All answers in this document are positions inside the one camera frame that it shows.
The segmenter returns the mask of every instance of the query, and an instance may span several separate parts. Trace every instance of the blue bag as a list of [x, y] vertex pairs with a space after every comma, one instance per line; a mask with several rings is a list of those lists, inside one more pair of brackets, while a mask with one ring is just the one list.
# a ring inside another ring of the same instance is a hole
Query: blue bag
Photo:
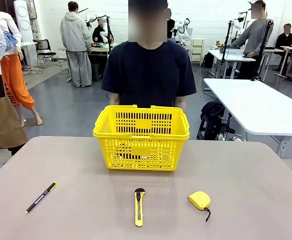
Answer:
[[6, 41], [6, 52], [9, 50], [12, 50], [16, 44], [18, 43], [18, 40], [10, 34], [10, 32], [3, 30], [5, 41]]

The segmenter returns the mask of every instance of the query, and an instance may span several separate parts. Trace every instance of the black marker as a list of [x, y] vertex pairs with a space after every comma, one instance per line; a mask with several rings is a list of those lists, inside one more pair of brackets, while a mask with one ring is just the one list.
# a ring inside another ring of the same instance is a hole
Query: black marker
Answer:
[[53, 182], [47, 189], [46, 189], [46, 191], [44, 191], [43, 193], [42, 193], [42, 195], [40, 195], [40, 197], [39, 198], [37, 198], [37, 200], [32, 204], [32, 205], [30, 205], [30, 207], [26, 210], [26, 214], [27, 213], [29, 213], [43, 198], [44, 198], [44, 196], [46, 196], [47, 195], [47, 193], [49, 193], [51, 190], [53, 190], [54, 189], [54, 187], [56, 187], [57, 186], [57, 182]]

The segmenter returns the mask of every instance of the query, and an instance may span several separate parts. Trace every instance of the orange pants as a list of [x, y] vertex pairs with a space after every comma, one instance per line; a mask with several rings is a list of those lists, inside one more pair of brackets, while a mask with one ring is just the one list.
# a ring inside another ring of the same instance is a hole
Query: orange pants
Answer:
[[21, 103], [25, 108], [31, 109], [35, 101], [26, 88], [19, 57], [17, 54], [7, 55], [7, 57], [4, 56], [0, 61], [7, 96], [13, 106]]

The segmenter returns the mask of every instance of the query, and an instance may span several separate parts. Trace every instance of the gray pants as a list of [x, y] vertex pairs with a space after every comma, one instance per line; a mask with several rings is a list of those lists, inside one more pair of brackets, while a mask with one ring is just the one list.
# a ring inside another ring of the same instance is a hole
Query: gray pants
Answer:
[[91, 64], [86, 51], [70, 51], [69, 65], [75, 87], [91, 85]]

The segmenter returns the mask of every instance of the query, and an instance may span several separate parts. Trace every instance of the chair backrest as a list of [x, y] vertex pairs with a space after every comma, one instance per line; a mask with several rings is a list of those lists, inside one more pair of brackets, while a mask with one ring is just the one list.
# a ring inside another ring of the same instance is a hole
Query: chair backrest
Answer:
[[50, 44], [49, 41], [47, 39], [44, 40], [32, 40], [34, 43], [36, 44], [36, 50], [37, 51], [43, 51], [43, 50], [50, 50]]

